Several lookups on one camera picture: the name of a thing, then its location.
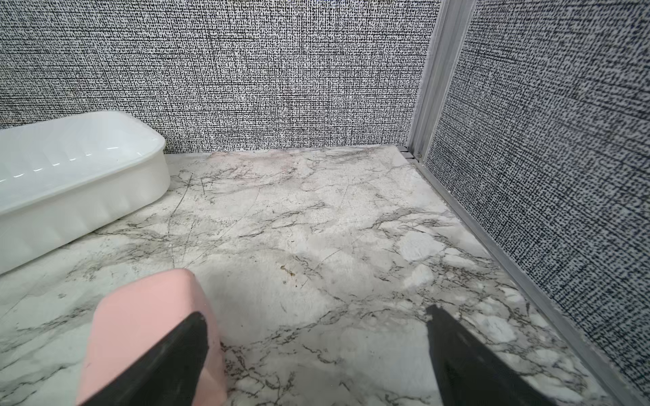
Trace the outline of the white plastic storage box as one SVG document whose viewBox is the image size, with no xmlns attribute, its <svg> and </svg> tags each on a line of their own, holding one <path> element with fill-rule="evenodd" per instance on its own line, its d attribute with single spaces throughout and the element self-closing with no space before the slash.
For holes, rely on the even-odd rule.
<svg viewBox="0 0 650 406">
<path fill-rule="evenodd" d="M 1 271 L 112 223 L 170 186 L 162 135 L 118 111 L 1 132 Z"/>
</svg>

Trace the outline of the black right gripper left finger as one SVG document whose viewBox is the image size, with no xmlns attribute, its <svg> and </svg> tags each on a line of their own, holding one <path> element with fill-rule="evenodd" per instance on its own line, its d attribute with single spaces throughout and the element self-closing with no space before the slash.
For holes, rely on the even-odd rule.
<svg viewBox="0 0 650 406">
<path fill-rule="evenodd" d="M 208 355 L 208 324 L 196 311 L 84 405 L 191 405 Z"/>
</svg>

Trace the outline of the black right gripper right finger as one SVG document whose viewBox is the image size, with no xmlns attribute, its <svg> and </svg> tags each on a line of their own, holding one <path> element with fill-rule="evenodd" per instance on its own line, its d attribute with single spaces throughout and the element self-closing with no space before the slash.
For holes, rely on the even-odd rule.
<svg viewBox="0 0 650 406">
<path fill-rule="evenodd" d="M 438 306 L 429 306 L 429 355 L 444 405 L 551 405 Z"/>
</svg>

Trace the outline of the pink pencil sharpener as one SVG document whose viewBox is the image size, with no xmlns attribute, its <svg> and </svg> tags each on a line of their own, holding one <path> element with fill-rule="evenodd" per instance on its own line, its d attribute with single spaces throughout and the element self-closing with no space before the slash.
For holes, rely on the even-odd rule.
<svg viewBox="0 0 650 406">
<path fill-rule="evenodd" d="M 208 324 L 209 350 L 191 405 L 223 405 L 225 363 L 216 318 L 193 272 L 173 269 L 121 287 L 97 306 L 76 404 L 108 385 L 193 312 Z"/>
</svg>

